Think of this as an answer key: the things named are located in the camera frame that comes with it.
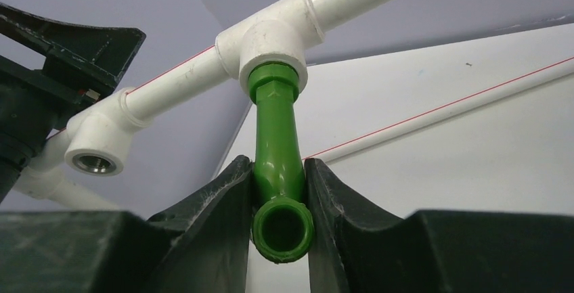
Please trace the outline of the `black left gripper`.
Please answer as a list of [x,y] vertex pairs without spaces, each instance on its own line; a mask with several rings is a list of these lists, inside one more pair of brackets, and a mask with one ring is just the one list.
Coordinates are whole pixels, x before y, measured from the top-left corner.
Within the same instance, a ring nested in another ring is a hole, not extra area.
[[[146,35],[51,20],[1,4],[1,34],[45,56],[42,70],[1,57],[1,199],[54,129],[114,92]],[[88,91],[97,94],[87,95]]]

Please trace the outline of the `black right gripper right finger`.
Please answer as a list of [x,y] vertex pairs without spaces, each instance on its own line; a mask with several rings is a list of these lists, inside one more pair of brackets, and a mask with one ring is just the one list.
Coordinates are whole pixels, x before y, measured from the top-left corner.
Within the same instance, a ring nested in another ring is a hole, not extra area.
[[418,210],[400,218],[305,161],[312,292],[572,292],[573,218]]

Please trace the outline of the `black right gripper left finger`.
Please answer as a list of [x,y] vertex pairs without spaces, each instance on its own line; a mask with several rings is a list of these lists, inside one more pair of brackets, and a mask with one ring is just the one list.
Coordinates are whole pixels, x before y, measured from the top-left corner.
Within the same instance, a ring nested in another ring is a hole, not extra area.
[[142,219],[127,211],[4,212],[2,292],[243,292],[252,164]]

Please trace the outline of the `green water faucet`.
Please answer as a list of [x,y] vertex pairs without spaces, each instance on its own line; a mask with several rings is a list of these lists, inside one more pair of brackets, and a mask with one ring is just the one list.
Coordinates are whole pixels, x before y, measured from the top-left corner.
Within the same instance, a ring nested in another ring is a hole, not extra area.
[[294,115],[299,76],[286,63],[261,64],[250,73],[248,90],[257,107],[252,240],[265,259],[292,263],[306,255],[315,233],[305,204],[307,187]]

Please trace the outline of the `white PVC pipe frame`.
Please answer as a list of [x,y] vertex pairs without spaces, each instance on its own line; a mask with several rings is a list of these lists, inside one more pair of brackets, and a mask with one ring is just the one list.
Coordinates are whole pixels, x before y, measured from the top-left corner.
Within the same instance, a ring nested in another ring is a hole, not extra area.
[[255,156],[246,76],[299,73],[303,158],[377,204],[573,213],[573,0],[99,0],[85,24],[148,36],[119,87],[32,165],[2,211],[143,218]]

